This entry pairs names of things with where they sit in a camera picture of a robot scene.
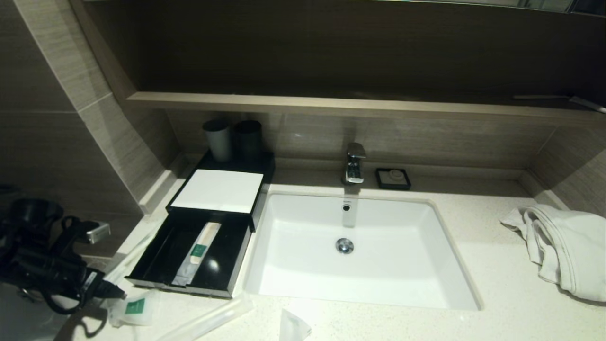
sink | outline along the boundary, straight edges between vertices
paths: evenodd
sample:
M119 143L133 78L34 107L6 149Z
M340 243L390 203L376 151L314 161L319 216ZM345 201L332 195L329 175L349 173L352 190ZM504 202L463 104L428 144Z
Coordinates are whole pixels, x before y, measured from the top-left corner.
M250 293L479 309L429 202L272 194L257 233Z

black soap dish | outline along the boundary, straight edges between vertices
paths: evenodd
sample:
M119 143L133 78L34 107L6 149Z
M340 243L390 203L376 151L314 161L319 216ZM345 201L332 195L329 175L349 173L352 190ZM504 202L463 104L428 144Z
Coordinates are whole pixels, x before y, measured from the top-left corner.
M379 188L407 191L410 189L410 179L406 170L392 168L377 168L375 171Z

wooden shelf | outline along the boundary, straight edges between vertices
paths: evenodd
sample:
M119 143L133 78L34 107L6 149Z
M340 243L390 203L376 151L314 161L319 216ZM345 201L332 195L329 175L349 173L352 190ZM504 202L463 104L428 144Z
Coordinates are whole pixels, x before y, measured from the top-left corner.
M211 93L136 92L126 104L132 108L267 112L373 118L486 120L551 126L606 127L606 115L590 110L521 106L531 102L486 100L473 103L441 101L359 100L296 96L223 95ZM566 101L549 106L571 107Z

towel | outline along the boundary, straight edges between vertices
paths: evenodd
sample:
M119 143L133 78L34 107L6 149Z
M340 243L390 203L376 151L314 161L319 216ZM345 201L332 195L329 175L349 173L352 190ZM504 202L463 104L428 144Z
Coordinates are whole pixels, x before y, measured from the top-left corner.
M539 277L582 299L606 302L606 219L537 204L501 220L526 240Z

faucet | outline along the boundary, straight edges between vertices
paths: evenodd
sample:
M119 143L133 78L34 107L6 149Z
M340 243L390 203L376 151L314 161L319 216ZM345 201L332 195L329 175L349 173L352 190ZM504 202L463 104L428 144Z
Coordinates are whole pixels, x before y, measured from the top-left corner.
M366 158L366 151L359 143L347 144L347 156L345 161L345 176L341 178L344 185L351 186L363 183L362 159Z

